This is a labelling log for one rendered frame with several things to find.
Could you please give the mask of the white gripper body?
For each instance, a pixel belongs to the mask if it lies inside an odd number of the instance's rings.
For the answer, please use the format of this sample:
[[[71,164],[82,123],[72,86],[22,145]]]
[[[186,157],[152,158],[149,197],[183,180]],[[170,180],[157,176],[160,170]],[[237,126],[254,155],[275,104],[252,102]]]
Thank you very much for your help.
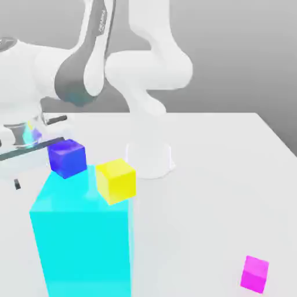
[[[24,171],[45,165],[49,160],[47,147],[64,140],[57,137],[29,148],[0,153],[0,179],[14,179]]]

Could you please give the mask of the small blue cube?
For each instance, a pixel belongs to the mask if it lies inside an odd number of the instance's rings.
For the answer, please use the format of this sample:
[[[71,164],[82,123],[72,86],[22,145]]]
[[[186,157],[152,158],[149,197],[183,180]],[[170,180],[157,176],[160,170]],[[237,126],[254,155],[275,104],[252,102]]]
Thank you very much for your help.
[[[87,169],[85,147],[67,139],[47,147],[51,170],[63,179],[72,177]]]

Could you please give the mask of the small yellow cube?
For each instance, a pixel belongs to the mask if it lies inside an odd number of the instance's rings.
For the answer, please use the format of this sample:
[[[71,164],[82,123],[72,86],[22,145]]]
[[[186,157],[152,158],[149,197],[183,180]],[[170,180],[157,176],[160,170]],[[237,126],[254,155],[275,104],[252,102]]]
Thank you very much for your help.
[[[109,205],[136,195],[136,171],[122,158],[95,166],[97,189]]]

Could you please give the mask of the small magenta cube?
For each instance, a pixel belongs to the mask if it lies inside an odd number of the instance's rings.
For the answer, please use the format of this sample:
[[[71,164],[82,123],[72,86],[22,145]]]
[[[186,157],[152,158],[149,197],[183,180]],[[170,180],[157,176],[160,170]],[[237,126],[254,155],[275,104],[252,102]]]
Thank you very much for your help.
[[[265,289],[269,262],[246,256],[240,286],[262,294]]]

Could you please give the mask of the large cyan box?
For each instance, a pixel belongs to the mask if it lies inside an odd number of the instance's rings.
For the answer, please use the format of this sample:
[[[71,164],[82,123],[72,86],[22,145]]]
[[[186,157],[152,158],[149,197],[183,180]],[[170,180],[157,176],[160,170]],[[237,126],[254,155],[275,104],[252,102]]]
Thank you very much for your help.
[[[94,166],[49,174],[30,219],[49,297],[131,297],[131,205],[109,205]]]

